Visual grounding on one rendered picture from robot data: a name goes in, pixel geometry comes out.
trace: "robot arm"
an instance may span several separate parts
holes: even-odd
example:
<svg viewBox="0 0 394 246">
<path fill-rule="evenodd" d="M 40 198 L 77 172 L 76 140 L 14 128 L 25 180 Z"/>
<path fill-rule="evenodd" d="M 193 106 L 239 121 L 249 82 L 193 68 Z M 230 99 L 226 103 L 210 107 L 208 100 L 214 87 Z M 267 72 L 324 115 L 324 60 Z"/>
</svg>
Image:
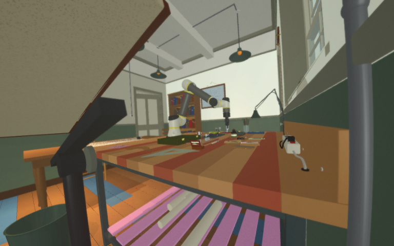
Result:
<svg viewBox="0 0 394 246">
<path fill-rule="evenodd" d="M 185 96 L 183 98 L 181 110 L 178 115 L 171 115 L 168 117 L 170 127 L 168 132 L 169 137 L 181 135 L 179 127 L 186 123 L 186 112 L 189 108 L 190 99 L 193 94 L 209 103 L 213 108 L 223 108 L 223 117 L 225 118 L 226 131 L 228 132 L 228 126 L 230 124 L 230 99 L 228 97 L 224 97 L 222 100 L 218 101 L 216 98 L 199 89 L 188 79 L 185 79 L 182 82 L 182 87 L 185 89 Z"/>
</svg>

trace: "framed picture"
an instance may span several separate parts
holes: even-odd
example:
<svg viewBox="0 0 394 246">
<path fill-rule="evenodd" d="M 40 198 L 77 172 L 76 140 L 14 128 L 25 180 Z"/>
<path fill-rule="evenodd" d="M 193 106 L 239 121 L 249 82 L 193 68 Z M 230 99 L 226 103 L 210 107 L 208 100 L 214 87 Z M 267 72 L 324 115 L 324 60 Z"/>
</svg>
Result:
<svg viewBox="0 0 394 246">
<path fill-rule="evenodd" d="M 201 90 L 205 91 L 212 97 L 216 98 L 216 100 L 222 100 L 223 97 L 226 97 L 226 85 L 225 84 L 220 84 L 216 86 L 210 86 L 206 88 L 202 88 Z M 206 101 L 201 100 L 201 109 L 211 109 L 212 106 L 207 103 Z"/>
</svg>

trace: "pink slat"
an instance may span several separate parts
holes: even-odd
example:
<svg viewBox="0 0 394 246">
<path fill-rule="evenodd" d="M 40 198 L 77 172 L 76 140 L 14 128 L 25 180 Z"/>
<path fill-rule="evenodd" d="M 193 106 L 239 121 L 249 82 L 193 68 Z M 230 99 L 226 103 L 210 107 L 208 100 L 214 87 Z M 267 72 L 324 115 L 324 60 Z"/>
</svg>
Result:
<svg viewBox="0 0 394 246">
<path fill-rule="evenodd" d="M 208 246 L 227 246 L 240 212 L 240 207 L 230 205 Z"/>
<path fill-rule="evenodd" d="M 139 233 L 145 230 L 145 228 L 147 228 L 150 224 L 152 224 L 155 220 L 157 220 L 160 216 L 162 216 L 166 211 L 168 211 L 167 204 L 169 204 L 172 200 L 174 200 L 178 196 L 179 193 L 176 193 L 173 197 L 171 197 L 165 203 L 160 205 L 160 207 L 153 210 L 147 216 L 142 218 L 138 223 L 132 225 L 129 229 L 127 229 L 125 232 L 120 234 L 116 238 L 118 242 L 123 246 L 126 245 L 128 242 L 130 242 L 134 237 L 136 237 Z"/>
<path fill-rule="evenodd" d="M 253 246 L 254 238 L 256 237 L 257 223 L 259 222 L 259 213 L 246 210 L 244 220 L 242 221 L 241 229 L 238 234 L 235 246 Z"/>
<path fill-rule="evenodd" d="M 265 215 L 262 246 L 281 246 L 281 227 L 278 218 Z"/>
<path fill-rule="evenodd" d="M 200 241 L 200 243 L 199 243 L 198 246 L 201 246 L 201 245 L 203 244 L 205 238 L 208 236 L 208 233 L 211 231 L 212 226 L 215 224 L 216 220 L 219 218 L 220 213 L 223 211 L 223 208 L 224 208 L 224 206 L 226 205 L 226 203 L 225 203 L 225 202 L 222 202 L 222 201 L 221 201 L 221 203 L 222 203 L 222 207 L 220 208 L 219 213 L 217 214 L 217 216 L 216 216 L 215 219 L 213 220 L 212 224 L 209 226 L 207 232 L 205 233 L 205 235 L 204 235 L 203 238 L 201 239 L 201 241 Z"/>
<path fill-rule="evenodd" d="M 193 204 L 199 198 L 200 196 L 196 196 L 186 207 L 184 207 L 170 222 L 166 224 L 165 227 L 162 229 L 159 228 L 157 223 L 152 226 L 146 233 L 142 235 L 137 241 L 135 241 L 131 246 L 146 246 L 146 245 L 151 245 L 160 235 L 162 235 L 163 232 L 166 231 L 167 228 L 169 228 L 176 219 L 179 218 L 180 215 L 182 215 L 187 208 Z"/>
<path fill-rule="evenodd" d="M 174 226 L 169 233 L 157 244 L 157 246 L 171 246 L 178 243 L 191 225 L 201 215 L 204 209 L 212 201 L 212 198 L 203 197 L 194 207 Z"/>
<path fill-rule="evenodd" d="M 156 197 L 152 201 L 148 202 L 147 204 L 143 205 L 139 209 L 135 210 L 131 214 L 127 215 L 123 219 L 119 220 L 118 222 L 116 222 L 115 224 L 110 226 L 108 228 L 108 232 L 111 233 L 112 236 L 118 234 L 121 230 L 123 230 L 124 228 L 131 225 L 133 222 L 135 222 L 137 219 L 139 219 L 141 216 L 143 216 L 149 210 L 156 207 L 158 204 L 160 204 L 160 202 L 167 199 L 170 195 L 174 194 L 178 190 L 179 190 L 179 188 L 177 188 L 177 187 L 172 187 L 172 188 L 168 189 L 163 194 L 159 195 L 158 197 Z"/>
</svg>

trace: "white power box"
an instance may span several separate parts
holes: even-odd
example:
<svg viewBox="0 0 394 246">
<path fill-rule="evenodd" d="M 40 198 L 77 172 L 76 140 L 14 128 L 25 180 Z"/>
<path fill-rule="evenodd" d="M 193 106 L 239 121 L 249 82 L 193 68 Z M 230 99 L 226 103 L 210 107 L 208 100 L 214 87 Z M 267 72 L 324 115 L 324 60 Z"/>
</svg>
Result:
<svg viewBox="0 0 394 246">
<path fill-rule="evenodd" d="M 288 137 L 287 135 L 282 136 L 282 141 L 285 140 L 285 138 Z M 293 151 L 296 154 L 300 154 L 301 153 L 301 145 L 297 142 L 297 141 L 286 141 L 285 142 L 285 149 L 286 149 L 286 153 L 287 154 L 293 154 Z"/>
</svg>

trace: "ceiling beam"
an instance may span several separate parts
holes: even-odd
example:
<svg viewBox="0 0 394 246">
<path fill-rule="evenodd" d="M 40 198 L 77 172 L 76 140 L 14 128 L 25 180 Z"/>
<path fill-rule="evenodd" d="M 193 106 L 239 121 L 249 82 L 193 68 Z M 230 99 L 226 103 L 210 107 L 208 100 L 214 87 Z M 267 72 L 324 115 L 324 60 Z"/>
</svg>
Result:
<svg viewBox="0 0 394 246">
<path fill-rule="evenodd" d="M 160 58 L 166 60 L 175 69 L 180 70 L 180 69 L 183 68 L 182 62 L 180 60 L 176 59 L 175 57 L 173 57 L 172 55 L 168 54 L 164 50 L 156 47 L 152 43 L 145 43 L 145 50 L 150 51 L 153 54 L 158 55 Z"/>
<path fill-rule="evenodd" d="M 189 36 L 197 41 L 197 48 L 201 54 L 207 58 L 213 58 L 213 48 L 205 41 L 205 39 L 196 31 L 195 28 L 186 20 L 176 7 L 167 0 L 170 6 L 171 16 L 181 25 L 179 31 L 181 36 Z"/>
</svg>

